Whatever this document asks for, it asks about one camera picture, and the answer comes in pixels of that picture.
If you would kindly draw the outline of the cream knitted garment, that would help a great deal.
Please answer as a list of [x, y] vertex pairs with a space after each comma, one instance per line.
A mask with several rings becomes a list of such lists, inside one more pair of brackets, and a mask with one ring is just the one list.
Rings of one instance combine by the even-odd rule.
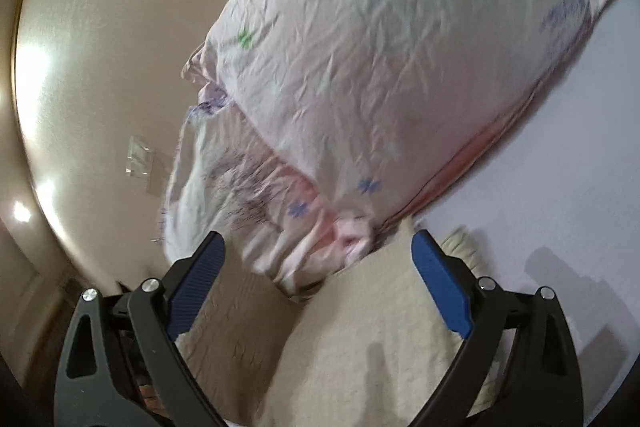
[[405, 426], [454, 361], [402, 222], [383, 248], [304, 303], [229, 255], [178, 349], [235, 426]]

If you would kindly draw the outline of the white floral pillow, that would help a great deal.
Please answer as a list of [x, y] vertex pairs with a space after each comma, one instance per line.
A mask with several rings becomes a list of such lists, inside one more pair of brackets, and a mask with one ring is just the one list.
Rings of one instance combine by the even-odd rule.
[[228, 0], [163, 202], [169, 261], [217, 232], [295, 295], [465, 174], [608, 0]]

